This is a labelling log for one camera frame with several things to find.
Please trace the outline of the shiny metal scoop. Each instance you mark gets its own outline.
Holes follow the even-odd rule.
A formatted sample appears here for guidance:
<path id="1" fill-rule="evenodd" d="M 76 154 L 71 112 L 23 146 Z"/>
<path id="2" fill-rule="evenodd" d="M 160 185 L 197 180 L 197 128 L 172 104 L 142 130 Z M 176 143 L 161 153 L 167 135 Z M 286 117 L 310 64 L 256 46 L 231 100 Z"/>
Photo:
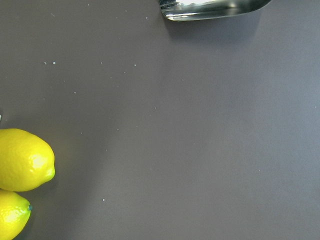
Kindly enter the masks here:
<path id="1" fill-rule="evenodd" d="M 160 0 L 162 15 L 185 22 L 234 17 L 257 11 L 271 0 Z"/>

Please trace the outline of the yellow lemon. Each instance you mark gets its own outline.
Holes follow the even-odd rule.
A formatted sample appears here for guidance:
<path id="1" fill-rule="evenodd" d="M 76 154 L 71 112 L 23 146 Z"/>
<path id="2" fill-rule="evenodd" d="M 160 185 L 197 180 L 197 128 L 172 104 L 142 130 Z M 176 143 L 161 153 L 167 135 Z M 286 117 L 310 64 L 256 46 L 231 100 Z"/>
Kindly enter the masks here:
<path id="1" fill-rule="evenodd" d="M 55 176 L 55 155 L 40 137 L 18 128 L 0 130 L 0 188 L 33 190 Z"/>
<path id="2" fill-rule="evenodd" d="M 13 240 L 26 226 L 32 205 L 16 192 L 0 190 L 0 239 Z"/>

